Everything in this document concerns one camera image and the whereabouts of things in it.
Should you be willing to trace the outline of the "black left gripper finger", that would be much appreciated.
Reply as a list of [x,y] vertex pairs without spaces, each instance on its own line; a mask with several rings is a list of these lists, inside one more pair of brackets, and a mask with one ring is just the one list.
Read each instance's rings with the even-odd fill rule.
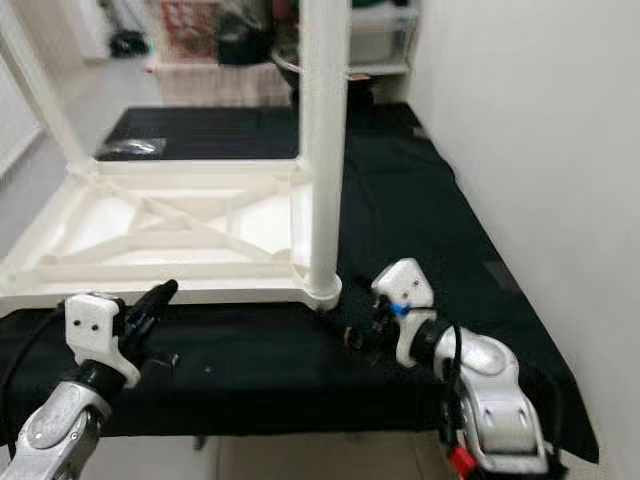
[[134,303],[125,314],[125,335],[132,332],[152,334],[152,330],[159,324],[163,311],[178,291],[179,283],[175,279],[170,279],[142,294],[140,300]]

